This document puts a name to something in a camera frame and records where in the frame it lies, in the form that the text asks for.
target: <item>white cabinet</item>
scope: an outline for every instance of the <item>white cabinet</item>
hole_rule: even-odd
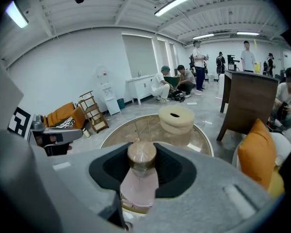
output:
[[[154,75],[145,75],[139,78],[126,80],[131,96],[131,101],[134,103],[134,99],[138,100],[139,105],[141,104],[140,99],[151,95],[151,80]]]

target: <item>tiled floor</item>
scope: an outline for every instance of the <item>tiled floor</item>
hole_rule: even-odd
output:
[[[176,104],[191,109],[195,114],[194,123],[207,135],[212,144],[214,156],[231,163],[234,150],[243,139],[243,136],[227,130],[223,140],[221,142],[216,141],[225,117],[225,114],[220,113],[222,102],[220,98],[223,93],[223,84],[212,82],[206,83],[205,85],[206,90],[204,92],[195,91],[194,89],[192,96],[186,99],[185,102],[178,103],[170,101],[168,105]],[[187,102],[196,102],[197,105],[190,106],[187,105]],[[82,151],[97,150],[101,148],[108,136],[122,124],[137,117],[157,114],[158,110],[166,105],[166,103],[159,103],[154,98],[150,98],[142,101],[141,106],[135,102],[134,104],[127,105],[121,113],[113,116],[107,114],[105,118],[108,120],[109,128],[96,134],[88,124],[86,128],[91,132],[91,136],[86,138],[83,135],[82,138],[74,141],[71,145],[73,149],[68,153],[73,154]]]

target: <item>glass tabletop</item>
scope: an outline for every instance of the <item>glass tabletop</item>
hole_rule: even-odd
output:
[[[117,128],[103,143],[102,148],[125,142],[163,142],[182,149],[191,149],[213,156],[212,146],[205,134],[196,126],[182,135],[164,130],[158,115],[142,116]]]

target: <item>white wall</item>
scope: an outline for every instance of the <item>white wall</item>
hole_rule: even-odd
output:
[[[107,108],[98,92],[96,70],[100,66],[108,69],[116,98],[129,101],[126,80],[131,78],[131,73],[123,32],[156,39],[150,32],[101,28],[66,34],[26,53],[8,69],[9,76],[24,93],[19,106],[32,114],[48,115],[68,102],[78,102],[79,95],[93,90],[101,111],[105,111]],[[186,57],[180,43],[165,39],[175,44],[180,60]],[[155,55],[160,68],[160,53],[157,51]]]
[[[287,49],[283,49],[279,46],[275,46],[267,43],[257,42],[257,48],[254,46],[253,41],[249,41],[250,43],[250,51],[253,52],[256,62],[261,62],[261,67],[263,67],[263,63],[268,56],[268,53],[272,53],[274,55],[274,64],[276,65],[275,73],[279,74],[280,69],[285,67],[282,64],[282,51],[288,52],[291,57],[291,51]],[[207,68],[210,73],[216,72],[216,58],[221,51],[227,63],[227,55],[232,54],[235,55],[235,60],[241,61],[241,52],[244,49],[243,41],[226,41],[226,42],[213,42],[213,43],[202,43],[200,51],[203,55],[209,55],[209,60],[207,64]],[[190,56],[193,52],[193,47],[186,49],[187,55]],[[237,67],[242,70],[242,63],[236,63]]]

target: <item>blue trash can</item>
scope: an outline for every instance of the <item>blue trash can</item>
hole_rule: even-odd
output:
[[[118,104],[118,107],[120,107],[120,110],[125,108],[124,99],[118,99],[117,104]]]

